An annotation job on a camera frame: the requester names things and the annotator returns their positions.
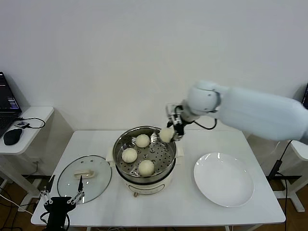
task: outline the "white table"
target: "white table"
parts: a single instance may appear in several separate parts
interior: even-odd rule
[[[106,157],[108,149],[124,131],[76,131],[65,149],[54,175],[51,196],[57,193],[57,181],[63,169],[85,155]],[[164,191],[133,197],[115,168],[107,189],[95,200],[77,205],[69,212],[71,226],[81,227],[150,227],[150,226],[225,226],[284,222],[283,211],[261,167],[240,131],[187,130],[183,138],[184,159],[176,165],[171,184]],[[223,152],[241,159],[255,183],[252,199],[242,207],[226,208],[209,201],[198,190],[193,168],[206,153]],[[43,201],[31,219],[44,225],[40,215]]]
[[[37,117],[46,122],[53,113],[53,107],[22,107],[22,111],[23,112],[20,116],[23,118]],[[40,127],[43,125],[43,122],[37,119],[27,120],[27,122],[30,123],[32,127]],[[14,124],[8,130],[18,128],[15,127]],[[18,143],[10,146],[4,144],[3,136],[0,138],[0,172],[2,172],[4,175],[9,177],[11,180],[13,180],[15,183],[17,183],[19,186],[21,186],[28,192],[27,196],[23,199],[21,204],[28,204],[31,198],[37,197],[39,195],[37,186],[39,185],[41,180],[34,180],[33,184],[29,183],[4,156],[22,154],[29,147],[29,145],[34,140],[39,131],[40,129],[24,129]]]
[[[308,145],[301,143],[299,141],[292,141],[290,145],[296,155],[303,161],[308,161]],[[303,172],[303,175],[297,179],[293,184],[286,181],[288,184],[288,198],[291,199],[295,209],[299,213],[304,213],[305,208],[303,207],[302,203],[300,202],[296,192],[306,186],[308,184],[308,172]],[[274,192],[277,199],[285,198],[286,190],[283,191],[275,191]]]

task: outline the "glass pot lid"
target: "glass pot lid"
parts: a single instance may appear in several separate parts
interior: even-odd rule
[[[83,156],[73,161],[59,177],[59,195],[76,196],[80,176],[85,195],[77,204],[89,202],[104,192],[111,179],[111,167],[103,157],[97,155]]]

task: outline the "black mouse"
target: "black mouse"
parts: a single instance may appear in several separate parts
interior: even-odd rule
[[[23,130],[21,128],[13,129],[6,132],[3,136],[4,144],[5,145],[16,144],[19,141],[22,132]]]

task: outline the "wooden floor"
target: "wooden floor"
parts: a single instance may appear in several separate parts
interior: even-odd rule
[[[40,187],[46,184],[46,181],[43,180]],[[271,182],[271,186],[273,190],[282,190],[283,186],[278,180],[274,180]],[[26,195],[26,192],[20,188],[15,183],[7,184],[5,190],[10,194],[12,200],[16,203],[20,204],[23,197]],[[288,231],[308,231],[308,186],[306,185],[303,189],[301,189],[297,193],[301,202],[303,203],[306,212],[305,213],[297,213],[292,202],[288,200],[287,202],[287,230]],[[0,203],[9,205],[6,200],[0,197]],[[284,207],[284,199],[279,200],[282,208]],[[10,208],[0,205],[0,231],[4,225],[4,222],[9,214]],[[11,227],[14,216],[16,214],[17,208],[12,208],[11,214],[6,223],[6,227]],[[33,205],[28,207],[28,211],[33,212]],[[31,215],[25,212],[18,212],[16,219],[14,221],[14,227],[21,227],[22,231],[41,231],[44,229],[42,226],[32,225],[30,222]],[[85,231],[86,228],[75,228],[70,229],[71,231]],[[136,228],[126,228],[127,231],[137,231]],[[173,228],[138,228],[138,231],[224,231],[223,227],[175,227]],[[263,225],[260,228],[256,229],[257,231],[284,231],[284,224],[274,224],[274,225]],[[98,231],[97,228],[92,228],[92,231]]]

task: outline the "white robotic arm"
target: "white robotic arm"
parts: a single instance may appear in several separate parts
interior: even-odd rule
[[[175,141],[184,135],[184,126],[201,115],[265,139],[308,138],[308,110],[300,102],[213,82],[197,82],[190,89],[187,100],[182,104],[169,104],[166,109],[168,127],[173,125],[175,129]]]

